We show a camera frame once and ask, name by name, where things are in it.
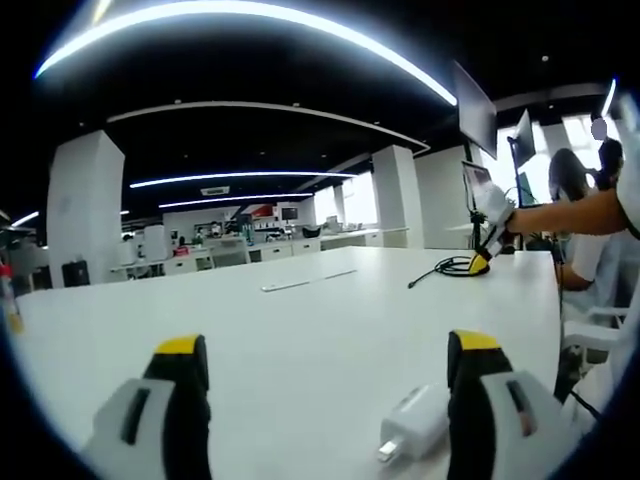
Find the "white charger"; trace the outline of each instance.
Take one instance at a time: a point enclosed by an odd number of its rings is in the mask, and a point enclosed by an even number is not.
[[[407,455],[424,456],[442,438],[449,426],[449,389],[442,383],[413,390],[382,420],[378,460],[387,463]]]

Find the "window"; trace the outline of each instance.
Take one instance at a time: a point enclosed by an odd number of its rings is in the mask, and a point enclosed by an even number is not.
[[[604,119],[607,122],[607,134],[610,138],[620,141],[618,129],[611,117]],[[602,142],[593,138],[591,135],[591,117],[589,115],[580,115],[578,117],[567,117],[562,119],[564,129],[569,137],[571,149],[578,156],[582,164],[586,168],[594,168],[600,170],[600,157],[598,149]],[[593,179],[587,176],[589,186],[593,187]]]
[[[338,215],[333,187],[327,187],[317,191],[313,197],[313,206],[316,210],[316,224],[318,225],[325,223],[327,217]]]
[[[526,174],[531,194],[538,203],[548,203],[549,196],[548,172],[551,157],[549,148],[538,122],[533,122],[533,141],[536,145],[536,154],[518,169],[518,174]],[[507,196],[517,202],[516,173],[511,157],[511,149],[507,137],[514,135],[516,127],[502,128],[498,130],[498,158],[493,159],[482,152],[482,163],[491,173],[491,180],[498,185]]]
[[[350,178],[342,184],[346,223],[378,223],[371,172]]]

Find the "woman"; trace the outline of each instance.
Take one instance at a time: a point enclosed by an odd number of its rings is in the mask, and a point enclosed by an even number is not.
[[[577,202],[596,193],[589,188],[587,170],[569,149],[558,150],[549,165],[549,192],[555,201]],[[594,306],[614,306],[620,245],[611,235],[573,235],[566,262],[556,264],[556,278],[563,293],[564,317],[584,319]]]

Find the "air vent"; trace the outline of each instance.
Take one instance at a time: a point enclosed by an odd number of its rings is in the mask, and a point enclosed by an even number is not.
[[[202,188],[200,189],[202,195],[205,197],[214,197],[216,195],[226,195],[229,193],[229,187],[211,187],[211,188]]]

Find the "black ceiling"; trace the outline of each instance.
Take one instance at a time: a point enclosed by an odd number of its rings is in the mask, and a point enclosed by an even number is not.
[[[131,3],[114,0],[107,15],[118,14],[123,5],[130,9]],[[629,42],[632,30],[626,26],[631,21],[614,8],[616,2],[590,10],[584,2],[546,0],[491,7],[471,0],[267,3],[365,33],[450,91],[451,59],[492,99],[570,83],[604,85],[614,74],[623,84],[636,80],[631,76],[633,55],[625,57],[634,48]],[[297,103],[380,122],[429,144],[456,135],[455,109],[412,76],[344,40],[266,18],[192,16],[137,26],[89,46],[32,81],[50,48],[72,36],[86,12],[76,14],[79,3],[70,0],[31,4],[32,44],[24,77],[32,86],[34,141],[28,158],[18,162],[15,186],[0,194],[0,206],[14,216],[45,208],[55,147],[99,128],[126,155],[127,185],[227,171],[326,170],[391,143],[419,149],[367,128],[259,109],[187,109],[106,123],[113,115],[176,100]],[[542,62],[543,55],[549,61]],[[289,193],[305,181],[235,181],[232,189],[236,194]],[[158,203],[197,199],[204,186],[212,185],[139,191],[125,187],[123,207],[133,215],[152,214]]]

